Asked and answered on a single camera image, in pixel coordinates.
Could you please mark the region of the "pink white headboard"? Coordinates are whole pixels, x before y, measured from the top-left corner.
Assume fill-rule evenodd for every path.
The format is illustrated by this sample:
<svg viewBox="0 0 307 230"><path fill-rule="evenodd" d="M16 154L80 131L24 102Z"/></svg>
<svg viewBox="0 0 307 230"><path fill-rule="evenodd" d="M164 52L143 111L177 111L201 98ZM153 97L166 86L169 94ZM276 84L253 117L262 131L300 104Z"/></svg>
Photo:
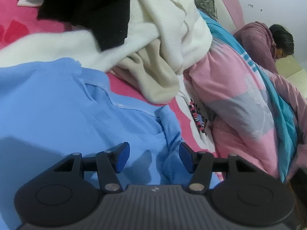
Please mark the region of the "pink white headboard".
<svg viewBox="0 0 307 230"><path fill-rule="evenodd" d="M214 0L214 5L218 23L230 33L245 25L239 0Z"/></svg>

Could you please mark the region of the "white knit sweater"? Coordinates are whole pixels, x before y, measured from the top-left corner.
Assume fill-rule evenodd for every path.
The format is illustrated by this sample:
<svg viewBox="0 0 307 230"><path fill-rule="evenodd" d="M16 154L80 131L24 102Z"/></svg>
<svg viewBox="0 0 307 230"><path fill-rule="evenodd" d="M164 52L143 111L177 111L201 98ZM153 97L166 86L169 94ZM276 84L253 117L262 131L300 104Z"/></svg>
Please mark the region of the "white knit sweater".
<svg viewBox="0 0 307 230"><path fill-rule="evenodd" d="M1 66L63 57L83 67L108 71L129 54L160 39L160 53L177 74L201 60L209 51L212 34L194 0L131 0L124 44L101 50L89 30L35 33L1 50Z"/></svg>

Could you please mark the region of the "pink grey quilt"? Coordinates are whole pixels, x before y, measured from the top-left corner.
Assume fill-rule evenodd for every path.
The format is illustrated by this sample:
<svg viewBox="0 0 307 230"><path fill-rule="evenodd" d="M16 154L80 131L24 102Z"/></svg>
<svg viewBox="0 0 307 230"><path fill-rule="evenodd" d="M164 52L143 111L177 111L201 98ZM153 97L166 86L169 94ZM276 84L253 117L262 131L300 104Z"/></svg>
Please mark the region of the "pink grey quilt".
<svg viewBox="0 0 307 230"><path fill-rule="evenodd" d="M257 65L237 40L201 12L212 34L208 53L187 69L200 101L214 113L218 156L237 154L282 182L306 166L306 99L280 75Z"/></svg>

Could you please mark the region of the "light blue t-shirt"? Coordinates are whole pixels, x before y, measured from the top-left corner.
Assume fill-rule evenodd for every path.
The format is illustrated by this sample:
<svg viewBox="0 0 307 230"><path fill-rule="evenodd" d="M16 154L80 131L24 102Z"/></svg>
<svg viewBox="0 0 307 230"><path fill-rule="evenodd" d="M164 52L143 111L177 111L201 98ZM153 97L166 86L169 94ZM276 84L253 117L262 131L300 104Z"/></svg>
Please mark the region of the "light blue t-shirt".
<svg viewBox="0 0 307 230"><path fill-rule="evenodd" d="M168 106L70 58L1 68L1 229L211 229Z"/></svg>

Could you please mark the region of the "pink floral bed blanket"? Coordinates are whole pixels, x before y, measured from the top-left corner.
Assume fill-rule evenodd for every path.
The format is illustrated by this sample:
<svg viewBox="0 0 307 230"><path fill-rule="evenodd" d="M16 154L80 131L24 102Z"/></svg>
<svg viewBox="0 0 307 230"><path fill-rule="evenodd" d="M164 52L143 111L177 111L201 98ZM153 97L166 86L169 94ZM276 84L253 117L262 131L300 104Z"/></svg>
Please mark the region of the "pink floral bed blanket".
<svg viewBox="0 0 307 230"><path fill-rule="evenodd" d="M23 185L71 152L92 156L122 142L123 183L184 183L185 140L204 150L186 106L154 106L116 77L73 58L1 66L1 183Z"/></svg>

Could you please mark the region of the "green patterned pillow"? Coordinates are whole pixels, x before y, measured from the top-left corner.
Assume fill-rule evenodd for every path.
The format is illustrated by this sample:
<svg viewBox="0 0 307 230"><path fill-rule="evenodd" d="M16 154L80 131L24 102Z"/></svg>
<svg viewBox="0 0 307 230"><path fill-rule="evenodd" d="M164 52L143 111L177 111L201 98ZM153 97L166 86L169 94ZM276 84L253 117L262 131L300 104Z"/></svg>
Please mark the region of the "green patterned pillow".
<svg viewBox="0 0 307 230"><path fill-rule="evenodd" d="M205 13L211 19L218 21L214 0L194 0L197 9Z"/></svg>

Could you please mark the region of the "person in purple jacket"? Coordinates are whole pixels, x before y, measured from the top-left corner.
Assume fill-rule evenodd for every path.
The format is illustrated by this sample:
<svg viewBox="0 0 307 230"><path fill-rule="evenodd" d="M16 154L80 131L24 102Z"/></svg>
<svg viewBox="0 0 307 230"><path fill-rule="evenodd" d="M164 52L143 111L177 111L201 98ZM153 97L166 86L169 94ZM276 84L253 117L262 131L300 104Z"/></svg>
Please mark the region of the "person in purple jacket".
<svg viewBox="0 0 307 230"><path fill-rule="evenodd" d="M277 60L294 54L294 38L279 24L268 27L262 22L251 22L233 36L256 64L272 73L278 73Z"/></svg>

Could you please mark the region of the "black garment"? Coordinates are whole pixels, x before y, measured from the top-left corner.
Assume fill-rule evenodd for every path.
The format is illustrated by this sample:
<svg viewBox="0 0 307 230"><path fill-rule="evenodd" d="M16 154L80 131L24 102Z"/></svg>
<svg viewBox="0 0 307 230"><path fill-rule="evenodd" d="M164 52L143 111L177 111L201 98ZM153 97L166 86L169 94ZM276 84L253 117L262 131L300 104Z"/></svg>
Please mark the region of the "black garment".
<svg viewBox="0 0 307 230"><path fill-rule="evenodd" d="M68 22L93 33L101 50L124 44L130 0L42 0L38 19Z"/></svg>

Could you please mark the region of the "beige garment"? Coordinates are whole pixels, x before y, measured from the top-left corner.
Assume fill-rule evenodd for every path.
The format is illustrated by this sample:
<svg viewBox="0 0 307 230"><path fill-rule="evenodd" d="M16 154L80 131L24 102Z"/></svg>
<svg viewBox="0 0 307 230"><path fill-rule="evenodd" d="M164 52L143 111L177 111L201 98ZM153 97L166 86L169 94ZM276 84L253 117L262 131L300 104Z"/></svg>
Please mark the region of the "beige garment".
<svg viewBox="0 0 307 230"><path fill-rule="evenodd" d="M168 104L180 91L177 75L160 55L159 39L119 61L112 72L152 104Z"/></svg>

